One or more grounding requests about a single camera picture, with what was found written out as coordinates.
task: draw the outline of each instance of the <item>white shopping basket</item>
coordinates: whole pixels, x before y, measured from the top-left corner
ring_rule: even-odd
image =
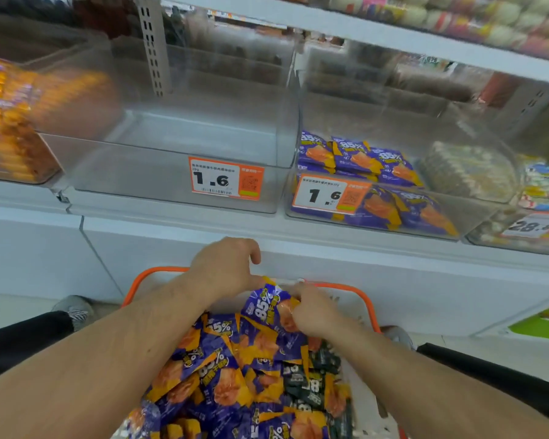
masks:
[[[139,295],[146,294],[148,291],[167,283],[175,276],[188,271],[188,269],[177,266],[160,266],[147,269],[134,280],[122,306],[130,304],[137,293]],[[344,314],[381,333],[376,321],[374,306],[363,291],[338,283],[309,283],[327,291],[330,298],[337,302],[339,310]],[[244,293],[234,298],[223,299],[215,303],[210,311],[216,314],[240,312],[249,294]],[[405,439],[407,436],[398,428],[391,416],[386,414],[381,416],[380,413],[384,412],[384,409],[379,411],[374,394],[345,360],[342,360],[342,373],[344,381],[350,384],[352,389],[352,406],[355,418],[354,437],[362,439],[366,437],[371,439]]]

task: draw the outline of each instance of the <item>price tag reading 28.8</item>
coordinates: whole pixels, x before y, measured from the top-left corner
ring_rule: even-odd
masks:
[[[264,168],[189,157],[189,169],[193,192],[260,199]]]
[[[354,214],[370,189],[366,181],[301,174],[293,200],[296,208]]]
[[[506,237],[549,238],[549,212],[534,212],[515,221],[503,233]]]

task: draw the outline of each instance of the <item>shoe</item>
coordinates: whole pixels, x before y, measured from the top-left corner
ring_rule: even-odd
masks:
[[[79,295],[68,295],[57,302],[51,311],[65,311],[73,323],[73,331],[80,331],[97,320],[92,305]]]

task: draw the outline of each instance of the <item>tiled floor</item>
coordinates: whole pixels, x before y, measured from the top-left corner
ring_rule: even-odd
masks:
[[[54,300],[0,295],[0,328],[47,312]],[[114,305],[95,305],[100,316],[115,310]],[[426,342],[499,363],[549,381],[549,343],[502,337],[467,338],[411,334],[417,345]]]

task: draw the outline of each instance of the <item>hand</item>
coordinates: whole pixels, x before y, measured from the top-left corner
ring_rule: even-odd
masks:
[[[255,240],[225,237],[199,251],[187,274],[196,277],[215,301],[264,287],[262,276],[250,274],[249,259],[260,263]]]
[[[329,339],[329,333],[344,318],[337,304],[325,291],[306,283],[297,283],[290,292],[301,298],[301,304],[293,310],[293,320],[299,330],[308,336]]]

